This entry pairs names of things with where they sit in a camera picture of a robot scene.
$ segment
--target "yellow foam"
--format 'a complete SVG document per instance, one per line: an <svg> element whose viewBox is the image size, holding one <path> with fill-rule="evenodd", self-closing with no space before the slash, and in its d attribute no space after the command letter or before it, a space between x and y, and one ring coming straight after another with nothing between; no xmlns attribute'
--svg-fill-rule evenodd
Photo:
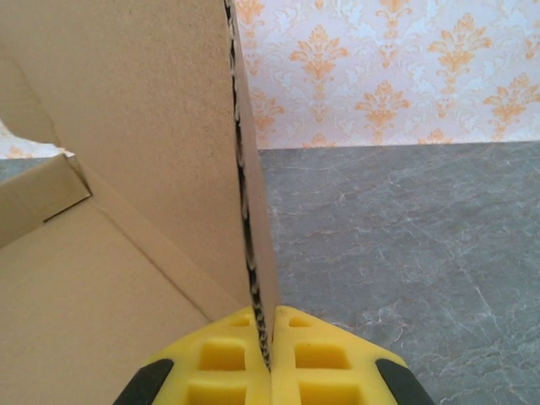
<svg viewBox="0 0 540 405"><path fill-rule="evenodd" d="M279 306L270 374L251 308L152 357L175 364L153 405L396 405L375 365L395 354L304 312Z"/></svg>

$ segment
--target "countertop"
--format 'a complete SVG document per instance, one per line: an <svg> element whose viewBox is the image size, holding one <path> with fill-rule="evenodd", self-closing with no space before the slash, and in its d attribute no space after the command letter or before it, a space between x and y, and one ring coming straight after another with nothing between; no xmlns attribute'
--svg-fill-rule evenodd
<svg viewBox="0 0 540 405"><path fill-rule="evenodd" d="M286 305L401 355L437 404L537 404L540 143L262 163Z"/></svg>

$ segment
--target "corrugated cardboard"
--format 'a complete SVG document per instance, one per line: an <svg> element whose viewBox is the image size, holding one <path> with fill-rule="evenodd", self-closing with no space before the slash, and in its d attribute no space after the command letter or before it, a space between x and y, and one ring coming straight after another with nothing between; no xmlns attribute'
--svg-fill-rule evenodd
<svg viewBox="0 0 540 405"><path fill-rule="evenodd" d="M11 100L31 105L43 132L24 118L6 119L8 127L59 139L83 177L58 158L0 186L2 207L11 207L2 224L18 209L10 190L34 196L40 176L53 181L51 165L78 191L65 192L62 209L45 204L39 221L7 227L10 240L29 233L0 251L8 366L0 402L110 403L153 351L250 304L224 7L18 0L0 15L0 76L11 78L0 81L2 119L14 116ZM238 75L254 247L273 313L266 198ZM73 206L86 184L93 196ZM42 201L62 194L40 189Z"/></svg>

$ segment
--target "damask wallpaper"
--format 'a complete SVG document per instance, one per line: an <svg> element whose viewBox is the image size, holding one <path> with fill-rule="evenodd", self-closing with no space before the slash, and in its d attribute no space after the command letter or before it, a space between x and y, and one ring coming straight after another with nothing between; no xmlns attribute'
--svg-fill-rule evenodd
<svg viewBox="0 0 540 405"><path fill-rule="evenodd" d="M261 149L540 139L540 0L236 0L236 12ZM0 156L41 151L0 128Z"/></svg>

